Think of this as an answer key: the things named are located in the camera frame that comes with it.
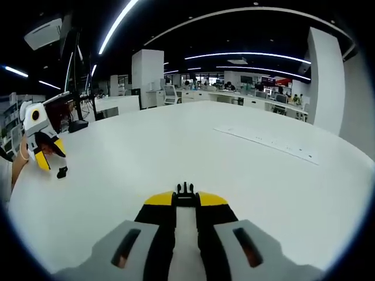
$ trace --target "black ceiling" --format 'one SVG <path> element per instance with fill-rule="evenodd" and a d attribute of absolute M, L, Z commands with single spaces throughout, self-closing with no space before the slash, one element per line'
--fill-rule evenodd
<path fill-rule="evenodd" d="M 97 53 L 113 21 L 128 0 L 106 1 L 29 1 L 9 3 L 8 12 L 0 19 L 4 30 L 0 63 L 22 70 L 29 78 L 0 70 L 0 94 L 11 91 L 55 95 L 55 90 L 38 80 L 63 87 L 66 59 L 60 58 L 60 43 L 54 42 L 33 51 L 23 40 L 24 35 L 38 26 L 42 19 L 68 12 L 73 13 L 73 25 L 81 29 L 80 48 L 83 56 L 91 54 L 91 63 L 98 64 L 94 79 L 106 79 L 112 74 L 130 74 L 131 57 L 142 48 L 165 51 L 166 71 L 201 67 L 202 71 L 217 71 L 216 66 L 229 66 L 228 59 L 242 56 L 207 57 L 185 60 L 185 57 L 217 52 L 263 52 L 303 59 L 307 52 L 309 27 L 314 26 L 335 35 L 342 53 L 351 41 L 334 29 L 300 15 L 275 11 L 242 11 L 216 15 L 195 21 L 144 44 L 165 30 L 208 13 L 226 9 L 254 6 L 253 1 L 197 1 L 139 0 L 120 23 L 103 55 Z M 287 8 L 317 16 L 327 22 L 340 19 L 326 2 L 314 1 L 257 1 L 259 6 Z M 251 67 L 277 69 L 298 73 L 300 63 L 264 56 L 243 56 Z"/>

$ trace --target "round white table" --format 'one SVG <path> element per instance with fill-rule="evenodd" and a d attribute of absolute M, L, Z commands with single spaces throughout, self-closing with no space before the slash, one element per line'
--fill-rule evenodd
<path fill-rule="evenodd" d="M 308 148 L 319 164 L 214 128 L 236 125 Z M 9 215 L 50 272 L 76 267 L 93 245 L 134 220 L 153 194 L 187 181 L 224 197 L 238 219 L 279 240 L 297 264 L 328 269 L 369 205 L 374 162 L 310 124 L 219 102 L 191 102 L 115 116 L 61 136 L 69 171 L 57 179 L 24 167 Z"/>

